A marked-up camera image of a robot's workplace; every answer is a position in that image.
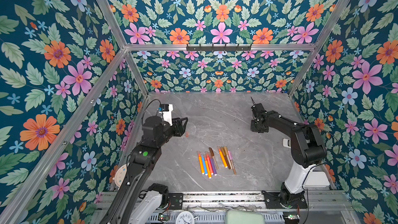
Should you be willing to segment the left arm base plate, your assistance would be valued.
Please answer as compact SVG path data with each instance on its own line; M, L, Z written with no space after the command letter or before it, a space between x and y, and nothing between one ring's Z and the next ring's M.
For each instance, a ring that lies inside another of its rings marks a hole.
M154 183L148 189L142 190L138 197L144 201L150 191L154 191L155 195L160 195L157 209L182 209L183 193L170 193L168 186Z

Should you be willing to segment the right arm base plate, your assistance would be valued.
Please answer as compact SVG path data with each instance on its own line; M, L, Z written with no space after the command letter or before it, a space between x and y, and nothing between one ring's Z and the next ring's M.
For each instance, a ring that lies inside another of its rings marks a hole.
M280 192L261 191L267 209L307 209L308 204L305 199L305 191L299 194L291 194L288 190Z

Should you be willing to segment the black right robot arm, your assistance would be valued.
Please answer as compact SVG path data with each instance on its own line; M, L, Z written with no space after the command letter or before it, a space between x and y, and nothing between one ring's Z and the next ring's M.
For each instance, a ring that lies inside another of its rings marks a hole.
M266 111L261 103L253 103L251 111L254 118L251 131L267 133L276 129L284 133L289 137L284 145L290 148L293 158L292 168L280 192L262 191L266 208L307 208L304 197L307 190L330 186L326 173L315 170L326 158L326 147L318 128L295 122L276 111Z

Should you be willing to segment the purple highlighter pen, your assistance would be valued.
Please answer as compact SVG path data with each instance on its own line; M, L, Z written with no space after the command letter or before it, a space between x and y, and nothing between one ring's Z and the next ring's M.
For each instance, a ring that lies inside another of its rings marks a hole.
M210 157L210 163L211 163L211 168L212 168L212 171L213 171L213 175L216 176L217 175L217 169L216 169L216 165L215 165L214 159L212 157Z

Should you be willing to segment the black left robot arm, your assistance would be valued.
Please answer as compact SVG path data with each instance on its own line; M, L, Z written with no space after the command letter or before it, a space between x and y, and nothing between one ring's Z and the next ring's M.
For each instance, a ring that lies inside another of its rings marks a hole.
M141 141L130 153L126 175L102 224L127 224L138 196L159 160L161 147L172 137L181 137L188 118L173 118L169 123L160 116L148 117L142 125Z

